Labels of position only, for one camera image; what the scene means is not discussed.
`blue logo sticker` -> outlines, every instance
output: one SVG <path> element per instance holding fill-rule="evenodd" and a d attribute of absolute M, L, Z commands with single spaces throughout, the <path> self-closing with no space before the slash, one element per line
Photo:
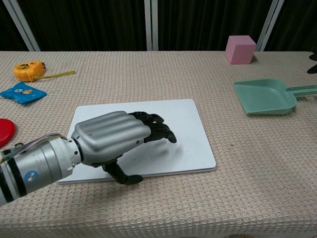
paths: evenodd
<path fill-rule="evenodd" d="M 24 180 L 26 182 L 35 182 L 36 180 L 38 180 L 38 178 L 39 178 L 39 174 L 38 172 L 34 170 L 27 172 L 24 176 Z"/>

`white tray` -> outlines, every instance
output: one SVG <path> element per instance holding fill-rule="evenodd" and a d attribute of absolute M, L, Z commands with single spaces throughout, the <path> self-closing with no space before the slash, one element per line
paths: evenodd
<path fill-rule="evenodd" d="M 144 177 L 211 171 L 216 162 L 206 137 L 195 102 L 192 99 L 79 106 L 74 114 L 68 138 L 75 124 L 114 111 L 141 111 L 158 114 L 174 132 L 177 143 L 167 139 L 142 144 L 118 158 L 127 175 Z M 58 183 L 109 180 L 101 167 L 79 164 L 73 174 Z"/>

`robotic finger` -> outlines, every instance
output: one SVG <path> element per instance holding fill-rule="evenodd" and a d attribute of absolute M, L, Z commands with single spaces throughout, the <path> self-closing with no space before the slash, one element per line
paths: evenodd
<path fill-rule="evenodd" d="M 141 120 L 144 125 L 147 125 L 151 129 L 151 134 L 144 138 L 144 143 L 161 140 L 163 138 L 168 139 L 171 143 L 176 143 L 176 137 L 169 127 L 162 122 L 164 119 L 157 114 L 147 114 L 146 112 L 134 112 L 133 115 L 136 119 Z"/>

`yellow tape measure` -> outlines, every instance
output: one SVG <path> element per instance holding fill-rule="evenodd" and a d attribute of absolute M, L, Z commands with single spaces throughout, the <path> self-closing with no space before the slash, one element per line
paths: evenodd
<path fill-rule="evenodd" d="M 64 73 L 58 73 L 48 76 L 42 76 L 45 73 L 46 67 L 45 64 L 41 61 L 31 61 L 27 63 L 17 64 L 13 68 L 14 75 L 24 82 L 33 82 L 42 78 L 57 78 L 64 75 L 75 74 L 75 71 L 69 71 Z"/>

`pink cube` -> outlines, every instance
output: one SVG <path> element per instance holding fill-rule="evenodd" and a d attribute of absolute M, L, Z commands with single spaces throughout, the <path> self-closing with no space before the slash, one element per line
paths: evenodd
<path fill-rule="evenodd" d="M 226 56 L 230 64 L 248 64 L 257 44 L 250 36 L 229 36 Z"/>

